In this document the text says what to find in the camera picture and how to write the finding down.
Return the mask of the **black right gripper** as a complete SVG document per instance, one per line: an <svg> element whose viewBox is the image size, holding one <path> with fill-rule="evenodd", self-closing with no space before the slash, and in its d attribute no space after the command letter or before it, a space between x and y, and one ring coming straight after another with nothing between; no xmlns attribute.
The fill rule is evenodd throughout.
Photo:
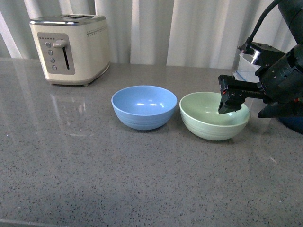
<svg viewBox="0 0 303 227"><path fill-rule="evenodd" d="M269 68L256 71L258 83L236 80L234 76L218 77L221 101L219 114L241 109L246 98L264 99L265 95L277 103L267 105L258 113L259 118L302 117L303 104L291 102L303 97L303 46L296 45Z"/></svg>

